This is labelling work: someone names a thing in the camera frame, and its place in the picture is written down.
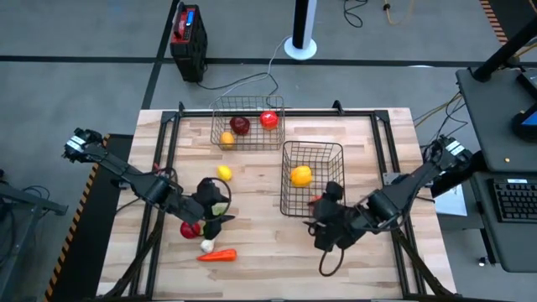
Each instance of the red battery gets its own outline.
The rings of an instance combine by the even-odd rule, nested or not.
[[[203,80],[207,53],[207,33],[197,5],[179,3],[172,28],[169,52],[179,68],[183,81]]]

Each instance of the red apple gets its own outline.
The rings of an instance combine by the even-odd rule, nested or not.
[[[250,121],[245,117],[234,117],[229,121],[234,133],[238,135],[246,135],[250,130]]]
[[[278,114],[273,111],[263,112],[259,121],[265,130],[273,130],[278,126]]]
[[[200,236],[201,227],[199,223],[195,223],[193,226],[183,222],[181,223],[181,235],[186,239],[194,239]]]

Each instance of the carrot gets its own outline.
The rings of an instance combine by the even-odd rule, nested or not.
[[[213,252],[208,253],[206,255],[202,255],[198,257],[198,261],[235,261],[237,259],[237,251],[235,249],[230,248],[227,250],[223,250],[220,252]]]

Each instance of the wooden tabletop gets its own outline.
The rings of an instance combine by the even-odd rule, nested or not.
[[[411,172],[421,165],[421,156],[410,111],[407,108],[388,110],[401,169]],[[128,162],[142,171],[152,168],[161,112],[141,111],[138,117]],[[382,126],[380,130],[388,161]],[[154,299],[401,297],[394,249],[388,233],[366,234],[346,250],[343,265],[334,276],[324,278],[319,275],[317,269],[322,251],[314,248],[314,238],[302,224],[304,219],[283,216],[279,211],[281,149],[221,151],[211,145],[211,119],[205,117],[181,119],[179,133],[174,167],[186,194],[192,193],[203,177],[216,176],[216,167],[220,164],[228,165],[233,172],[229,182],[233,193],[230,213],[237,217],[223,225],[215,250],[235,248],[238,258],[233,263],[196,261],[201,255],[201,238],[184,239],[180,235],[181,221],[167,215]],[[381,187],[369,117],[287,117],[285,135],[286,140],[343,145],[348,205]],[[167,145],[164,146],[163,162],[166,150]],[[420,195],[430,197],[430,192],[422,190]],[[119,206],[133,199],[132,192],[123,192]],[[141,201],[117,214],[98,294],[111,289],[134,259],[142,214]],[[434,204],[416,200],[411,217],[420,256],[444,286],[455,291]],[[326,271],[336,265],[339,252],[335,250],[329,255],[325,262]],[[410,286],[415,292],[412,269],[408,258],[405,259]],[[140,290],[145,286],[147,263],[149,257],[143,268]]]

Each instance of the hazard tape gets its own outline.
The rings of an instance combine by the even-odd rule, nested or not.
[[[107,135],[102,140],[102,144],[104,145],[104,147],[107,146],[108,138],[110,138],[110,135]],[[44,302],[49,302],[52,300],[54,287],[56,283],[58,282],[58,278],[60,277],[61,268],[63,264],[65,263],[65,257],[67,256],[67,253],[69,252],[69,246],[73,243],[73,240],[75,239],[76,228],[78,226],[78,222],[81,219],[82,213],[84,212],[84,205],[86,204],[87,198],[90,195],[90,189],[91,189],[91,186],[93,185],[93,180],[95,179],[95,175],[96,175],[98,168],[99,168],[99,164],[94,164],[91,167],[90,176],[88,177],[88,180],[86,182],[86,187],[84,188],[82,197],[78,203],[78,206],[76,207],[75,215],[73,215],[73,221],[71,222],[69,226],[69,231],[67,232],[67,236],[65,237],[64,243],[61,246],[60,256],[58,257],[58,262],[56,263],[54,270],[52,271],[52,276],[50,277],[50,280],[49,280],[49,286],[47,286],[47,289],[44,292]]]
[[[488,22],[490,22],[490,25],[493,27],[496,38],[498,38],[498,41],[500,41],[501,45],[506,44],[508,41],[507,36],[505,35],[498,18],[496,18],[496,13],[494,13],[493,8],[490,6],[490,2],[488,0],[479,0],[479,2],[487,15]]]

